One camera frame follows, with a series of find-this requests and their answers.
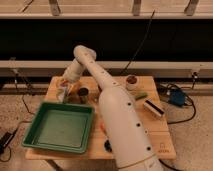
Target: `floor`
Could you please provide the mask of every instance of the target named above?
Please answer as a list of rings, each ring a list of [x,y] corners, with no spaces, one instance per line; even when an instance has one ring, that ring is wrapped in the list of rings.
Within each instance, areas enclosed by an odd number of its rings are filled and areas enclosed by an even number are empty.
[[[44,96],[26,96],[26,102],[30,111],[35,112]],[[177,152],[177,159],[165,161],[178,169],[187,171],[212,171],[213,170],[213,97],[193,96],[197,107],[197,115],[194,120],[170,125],[170,131]],[[190,116],[191,108],[177,108],[166,103],[163,106],[168,120],[182,119]],[[19,95],[0,95],[0,136],[6,131],[16,128],[20,120],[30,120]],[[44,161],[25,160],[25,148],[21,146],[23,134],[28,124],[21,125],[16,137],[11,142],[11,160],[7,163],[0,162],[0,170],[4,171],[52,171],[52,168]],[[1,159],[8,157],[8,149]],[[65,170],[75,171],[116,171],[114,160],[95,161],[57,161]]]

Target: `small object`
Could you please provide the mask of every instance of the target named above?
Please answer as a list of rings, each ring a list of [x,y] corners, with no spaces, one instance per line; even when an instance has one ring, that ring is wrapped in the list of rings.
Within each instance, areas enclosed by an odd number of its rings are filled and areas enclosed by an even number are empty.
[[[78,90],[78,96],[80,97],[81,103],[85,104],[88,102],[89,90],[85,87],[82,87]]]
[[[137,95],[135,95],[135,100],[139,100],[139,99],[145,98],[145,97],[147,97],[147,96],[148,96],[147,92],[141,91],[141,92],[139,92]]]
[[[68,91],[69,91],[68,85],[60,85],[58,87],[56,96],[59,102],[61,103],[66,102]]]
[[[147,109],[152,111],[156,116],[162,117],[164,115],[164,111],[161,110],[159,107],[157,107],[153,102],[150,100],[146,100],[145,103],[143,104]]]
[[[172,89],[169,94],[169,103],[182,107],[185,104],[186,95],[181,89]]]
[[[137,77],[135,75],[129,75],[126,79],[126,89],[134,90],[137,85]]]
[[[106,140],[105,143],[104,143],[104,147],[105,147],[105,150],[108,151],[108,152],[112,152],[112,148],[111,148],[111,145],[110,145],[110,142],[109,140]]]
[[[16,132],[17,130],[15,130],[13,133],[6,132],[0,139],[0,155],[4,153],[4,149],[10,144],[10,142],[16,135]]]

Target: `black cable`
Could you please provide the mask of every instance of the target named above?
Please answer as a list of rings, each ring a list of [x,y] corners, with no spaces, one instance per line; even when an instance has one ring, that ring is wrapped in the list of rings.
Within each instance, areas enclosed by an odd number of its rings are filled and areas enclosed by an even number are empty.
[[[176,84],[168,84],[166,88],[167,88],[167,91],[168,90],[170,91],[172,89],[180,89],[180,90],[182,90],[181,87],[177,86]],[[168,122],[168,124],[171,125],[171,124],[178,124],[178,123],[188,122],[188,121],[194,119],[194,117],[196,116],[197,110],[196,110],[196,106],[194,104],[194,101],[186,93],[185,93],[185,96],[186,96],[186,100],[190,103],[190,104],[185,103],[185,106],[192,106],[193,107],[193,114],[192,114],[192,116],[189,117],[189,118],[187,118],[187,119],[184,119],[184,120],[171,121],[171,122]]]
[[[183,171],[180,169],[176,169],[174,167],[169,166],[168,164],[164,163],[162,160],[159,160],[161,162],[162,165],[164,165],[165,167],[169,168],[170,170],[174,170],[174,171]]]
[[[16,87],[16,91],[19,92],[19,89],[18,89],[18,81],[17,81],[17,75],[15,75],[14,84],[15,84],[15,87]],[[28,112],[30,115],[35,115],[35,113],[33,113],[33,112],[31,112],[31,111],[29,110],[29,107],[28,107],[26,101],[24,100],[24,96],[25,96],[25,94],[22,95],[22,98],[21,98],[21,99],[22,99],[22,102],[24,103],[25,108],[27,109],[27,112]]]
[[[3,160],[3,159],[0,158],[0,162],[9,162],[10,161],[11,156],[12,156],[12,150],[11,150],[10,146],[8,146],[7,148],[9,149],[9,157],[8,157],[8,159]]]
[[[140,42],[137,50],[135,51],[133,57],[129,60],[128,64],[124,67],[124,69],[119,73],[119,75],[122,75],[124,72],[126,72],[126,70],[128,69],[129,65],[132,63],[132,61],[135,60],[135,58],[137,57],[138,53],[141,51],[141,49],[143,48],[144,46],[144,43],[149,35],[149,32],[150,32],[150,28],[151,28],[151,24],[152,24],[152,20],[153,20],[153,17],[154,17],[154,14],[155,14],[155,10],[152,12],[152,15],[150,17],[150,20],[149,20],[149,23],[147,25],[147,29],[146,29],[146,34],[144,35],[144,38],[143,40]]]
[[[194,102],[192,104],[192,107],[193,107],[194,111],[193,111],[193,114],[192,114],[192,116],[190,118],[187,118],[187,119],[184,119],[184,120],[179,120],[179,121],[171,121],[171,122],[168,122],[168,124],[170,124],[170,125],[171,124],[178,124],[178,123],[188,122],[188,121],[194,119],[194,117],[196,116],[196,107],[194,105]]]
[[[27,109],[27,112],[30,114],[30,115],[35,115],[35,113],[33,113],[33,112],[31,112],[30,110],[29,110],[29,107],[27,106],[27,103],[25,102],[25,100],[24,100],[24,94],[22,95],[22,101],[23,101],[23,103],[24,103],[24,106],[25,106],[25,108]]]

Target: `cup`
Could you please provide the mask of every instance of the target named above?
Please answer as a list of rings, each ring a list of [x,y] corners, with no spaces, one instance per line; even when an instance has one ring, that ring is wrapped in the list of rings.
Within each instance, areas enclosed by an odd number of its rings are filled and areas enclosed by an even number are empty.
[[[137,77],[135,75],[128,75],[126,78],[126,89],[131,91],[137,87]]]

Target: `black wall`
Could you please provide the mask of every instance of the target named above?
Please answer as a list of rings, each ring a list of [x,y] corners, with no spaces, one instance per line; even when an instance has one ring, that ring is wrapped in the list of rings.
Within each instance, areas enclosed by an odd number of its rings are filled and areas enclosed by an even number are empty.
[[[0,60],[72,60],[75,45],[97,60],[129,60],[149,20],[0,20]],[[153,20],[136,60],[213,61],[213,20]]]

